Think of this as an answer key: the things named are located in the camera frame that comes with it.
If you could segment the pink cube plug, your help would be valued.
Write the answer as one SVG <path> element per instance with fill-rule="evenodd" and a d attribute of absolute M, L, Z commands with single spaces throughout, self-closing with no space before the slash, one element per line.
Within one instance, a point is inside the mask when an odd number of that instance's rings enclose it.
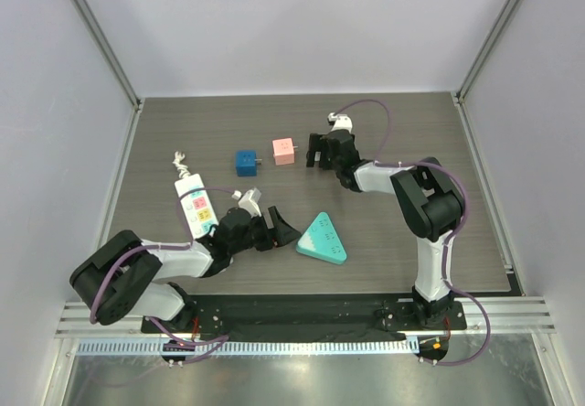
<path fill-rule="evenodd" d="M 292 165 L 295 162 L 295 155 L 298 146 L 292 138 L 280 138 L 272 141 L 274 163 L 277 166 Z"/>

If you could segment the teal triangular socket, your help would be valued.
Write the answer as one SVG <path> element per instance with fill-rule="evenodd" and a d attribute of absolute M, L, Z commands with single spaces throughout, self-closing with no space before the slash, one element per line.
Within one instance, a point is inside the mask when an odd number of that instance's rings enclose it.
<path fill-rule="evenodd" d="M 346 250 L 332 220 L 326 212 L 320 212 L 296 244 L 302 255 L 342 265 L 346 262 Z"/>

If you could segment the blue cube plug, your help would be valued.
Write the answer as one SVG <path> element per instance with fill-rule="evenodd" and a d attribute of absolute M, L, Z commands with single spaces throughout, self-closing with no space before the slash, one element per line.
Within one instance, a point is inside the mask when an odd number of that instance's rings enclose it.
<path fill-rule="evenodd" d="M 235 154 L 235 169 L 239 177 L 253 177 L 257 175 L 258 166 L 262 159 L 254 150 L 239 150 Z"/>

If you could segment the white multicolour power strip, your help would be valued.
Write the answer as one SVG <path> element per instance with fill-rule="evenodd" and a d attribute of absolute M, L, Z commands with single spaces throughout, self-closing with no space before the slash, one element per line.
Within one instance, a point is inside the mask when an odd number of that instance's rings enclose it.
<path fill-rule="evenodd" d="M 199 174 L 185 176 L 175 182 L 175 191 L 193 240 L 208 234 L 218 218 L 204 189 Z"/>

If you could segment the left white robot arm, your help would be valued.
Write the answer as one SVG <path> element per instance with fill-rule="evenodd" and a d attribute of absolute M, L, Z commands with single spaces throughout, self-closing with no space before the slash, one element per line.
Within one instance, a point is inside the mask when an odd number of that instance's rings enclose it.
<path fill-rule="evenodd" d="M 69 284 L 90 309 L 93 324 L 108 326 L 140 315 L 184 332 L 193 324 L 195 303 L 173 278 L 209 278 L 243 251 L 269 251 L 301 238 L 276 207 L 268 213 L 271 226 L 262 215 L 231 208 L 205 235 L 186 244 L 155 243 L 122 230 L 74 270 Z"/>

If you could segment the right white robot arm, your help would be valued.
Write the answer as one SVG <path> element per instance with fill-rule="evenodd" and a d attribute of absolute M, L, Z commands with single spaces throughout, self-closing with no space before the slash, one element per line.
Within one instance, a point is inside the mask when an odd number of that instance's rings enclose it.
<path fill-rule="evenodd" d="M 422 328 L 438 325 L 452 308 L 452 242 L 467 219 L 467 196 L 459 181 L 433 157 L 395 164 L 364 159 L 356 149 L 355 136 L 342 129 L 310 134 L 306 165 L 334 171 L 348 190 L 396 198 L 417 240 L 412 317 Z"/>

